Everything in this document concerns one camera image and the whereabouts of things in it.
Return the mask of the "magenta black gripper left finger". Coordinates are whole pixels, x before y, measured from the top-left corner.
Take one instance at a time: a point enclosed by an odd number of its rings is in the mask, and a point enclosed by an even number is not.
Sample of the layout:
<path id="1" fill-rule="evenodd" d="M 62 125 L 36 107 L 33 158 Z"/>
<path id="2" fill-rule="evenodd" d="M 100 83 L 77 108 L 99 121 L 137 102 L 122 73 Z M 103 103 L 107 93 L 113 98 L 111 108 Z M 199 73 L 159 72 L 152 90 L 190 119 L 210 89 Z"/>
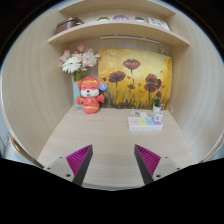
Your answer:
<path id="1" fill-rule="evenodd" d="M 91 145 L 85 146 L 72 154 L 60 156 L 44 167 L 56 176 L 81 186 L 93 155 Z"/>

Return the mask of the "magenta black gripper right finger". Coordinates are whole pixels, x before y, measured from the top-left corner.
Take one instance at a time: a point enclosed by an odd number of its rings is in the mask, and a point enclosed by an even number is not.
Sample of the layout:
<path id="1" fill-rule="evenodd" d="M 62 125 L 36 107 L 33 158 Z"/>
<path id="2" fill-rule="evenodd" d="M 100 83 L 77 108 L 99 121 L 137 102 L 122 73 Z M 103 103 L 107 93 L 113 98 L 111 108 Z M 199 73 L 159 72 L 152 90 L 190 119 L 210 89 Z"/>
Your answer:
<path id="1" fill-rule="evenodd" d="M 139 145 L 134 146 L 134 155 L 145 185 L 180 170 L 169 157 L 159 156 Z"/>

